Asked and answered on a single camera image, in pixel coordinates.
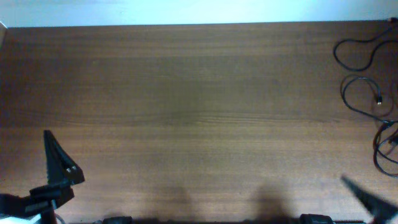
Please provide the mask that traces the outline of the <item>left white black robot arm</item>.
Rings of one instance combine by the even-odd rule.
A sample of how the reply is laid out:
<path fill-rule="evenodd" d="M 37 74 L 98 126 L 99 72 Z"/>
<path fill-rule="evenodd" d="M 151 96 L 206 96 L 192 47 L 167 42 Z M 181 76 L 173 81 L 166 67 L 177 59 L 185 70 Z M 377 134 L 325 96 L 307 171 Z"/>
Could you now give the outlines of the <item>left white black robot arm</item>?
<path fill-rule="evenodd" d="M 40 215 L 40 223 L 56 223 L 55 210 L 74 197 L 73 185 L 85 177 L 80 166 L 63 150 L 50 130 L 44 131 L 47 184 L 29 191 L 26 197 L 1 194 L 1 215 L 30 218 Z"/>

